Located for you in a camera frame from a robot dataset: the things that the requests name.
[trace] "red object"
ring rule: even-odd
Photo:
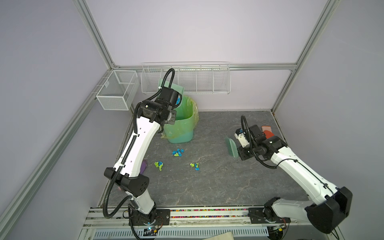
[[[274,136],[274,134],[271,131],[268,131],[268,130],[265,130],[263,133],[265,133],[265,137],[267,139]]]

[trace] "white wall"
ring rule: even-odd
[[[300,158],[354,194],[348,240],[382,235],[383,23],[383,1],[342,1],[276,113]]]
[[[232,71],[231,93],[189,96],[197,102],[199,110],[271,109],[289,73],[289,70]],[[140,89],[134,104],[150,97]]]
[[[105,71],[72,1],[1,1],[0,214]]]
[[[7,240],[78,239],[90,207],[97,207],[127,130],[127,111],[96,102]]]
[[[117,65],[296,62],[326,0],[88,0]]]

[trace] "trash bin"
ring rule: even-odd
[[[181,105],[175,108],[176,121],[174,125],[165,124],[162,138],[170,143],[189,142],[193,138],[193,130],[199,121],[197,104],[192,98],[183,96]]]

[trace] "white wire basket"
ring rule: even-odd
[[[139,85],[136,71],[113,70],[96,97],[104,110],[129,110]]]
[[[159,80],[170,68],[175,69],[173,83],[184,87],[186,94],[220,94],[231,92],[231,74],[227,62],[143,63],[141,91],[157,92]]]

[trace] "yellow translucent trash bag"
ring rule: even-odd
[[[189,142],[193,138],[193,129],[199,121],[197,104],[192,98],[183,96],[181,105],[175,110],[177,111],[175,124],[165,124],[161,138],[166,138],[171,143]]]

